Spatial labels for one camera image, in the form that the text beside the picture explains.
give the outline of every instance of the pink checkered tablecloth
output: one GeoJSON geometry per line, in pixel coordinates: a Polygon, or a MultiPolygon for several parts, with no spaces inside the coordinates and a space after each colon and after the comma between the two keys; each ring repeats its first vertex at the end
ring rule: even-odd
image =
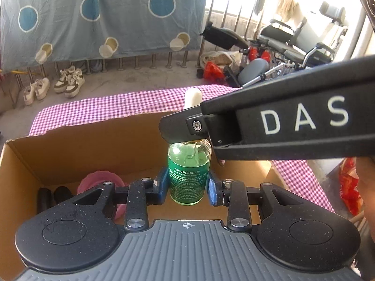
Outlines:
{"type": "MultiPolygon", "coordinates": [[[[202,91],[203,100],[236,90],[222,85],[202,85],[198,88],[202,91]]],[[[141,113],[182,110],[187,89],[134,92],[48,107],[35,117],[29,135],[42,135],[60,126],[76,126],[141,113]]],[[[305,160],[273,161],[273,164],[292,192],[333,211],[305,160]]]]}

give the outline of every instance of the dropper bottle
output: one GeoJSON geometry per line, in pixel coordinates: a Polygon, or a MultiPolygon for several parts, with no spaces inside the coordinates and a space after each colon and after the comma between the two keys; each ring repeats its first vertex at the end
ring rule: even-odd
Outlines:
{"type": "MultiPolygon", "coordinates": [[[[190,88],[186,91],[184,109],[201,102],[202,92],[199,89],[190,88]]],[[[203,198],[210,160],[211,145],[206,139],[169,146],[169,191],[175,202],[189,206],[203,198]]]]}

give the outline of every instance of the yellow pipe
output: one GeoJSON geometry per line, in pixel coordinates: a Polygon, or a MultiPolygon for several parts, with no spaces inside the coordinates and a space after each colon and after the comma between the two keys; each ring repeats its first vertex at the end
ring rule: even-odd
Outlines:
{"type": "MultiPolygon", "coordinates": [[[[22,71],[11,71],[12,74],[23,74],[23,75],[27,75],[28,73],[27,72],[22,72],[22,71]]],[[[33,75],[38,75],[38,76],[41,76],[41,74],[39,73],[32,73],[33,75]]]]}

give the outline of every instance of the person's hand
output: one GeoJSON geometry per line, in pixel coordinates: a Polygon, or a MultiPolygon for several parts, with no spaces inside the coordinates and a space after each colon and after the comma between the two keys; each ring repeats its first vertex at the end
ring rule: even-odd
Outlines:
{"type": "Polygon", "coordinates": [[[364,216],[375,241],[375,162],[369,157],[358,157],[356,172],[359,177],[357,189],[365,204],[364,216]]]}

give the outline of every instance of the white sneaker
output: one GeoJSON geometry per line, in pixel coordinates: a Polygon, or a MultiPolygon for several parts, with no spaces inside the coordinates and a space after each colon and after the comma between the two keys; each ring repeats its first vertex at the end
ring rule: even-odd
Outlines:
{"type": "Polygon", "coordinates": [[[35,84],[30,83],[24,90],[24,101],[25,105],[29,106],[34,102],[35,98],[35,84]]]}
{"type": "Polygon", "coordinates": [[[79,93],[79,89],[85,83],[85,78],[82,75],[82,70],[78,68],[72,75],[72,79],[66,87],[65,97],[73,98],[79,93]]]}
{"type": "Polygon", "coordinates": [[[74,65],[72,65],[70,68],[66,70],[60,70],[60,79],[55,83],[55,86],[53,87],[56,93],[63,93],[66,91],[66,87],[72,79],[72,75],[74,72],[74,65]]]}
{"type": "Polygon", "coordinates": [[[51,85],[48,78],[37,79],[35,82],[35,94],[36,98],[42,100],[46,97],[49,86],[51,85]]]}

